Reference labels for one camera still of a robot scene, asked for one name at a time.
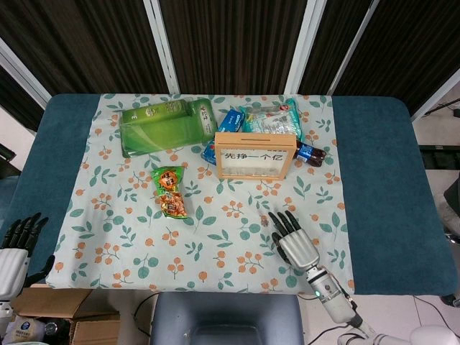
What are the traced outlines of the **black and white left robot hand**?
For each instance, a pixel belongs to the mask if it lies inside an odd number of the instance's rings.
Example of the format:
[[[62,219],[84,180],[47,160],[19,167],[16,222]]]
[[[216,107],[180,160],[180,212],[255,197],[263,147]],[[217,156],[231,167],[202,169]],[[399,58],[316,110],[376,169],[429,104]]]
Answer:
[[[1,242],[1,303],[11,302],[23,288],[43,280],[50,273],[55,256],[51,254],[45,266],[28,275],[29,262],[48,217],[38,212],[24,220],[17,219],[6,230]]]

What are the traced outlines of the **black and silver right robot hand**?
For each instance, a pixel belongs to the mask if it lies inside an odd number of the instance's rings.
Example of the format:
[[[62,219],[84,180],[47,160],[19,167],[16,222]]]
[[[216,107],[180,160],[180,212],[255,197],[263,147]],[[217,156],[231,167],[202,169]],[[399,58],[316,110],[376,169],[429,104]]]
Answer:
[[[319,253],[305,229],[289,212],[269,212],[275,231],[272,240],[282,259],[296,270],[307,272],[319,263]]]

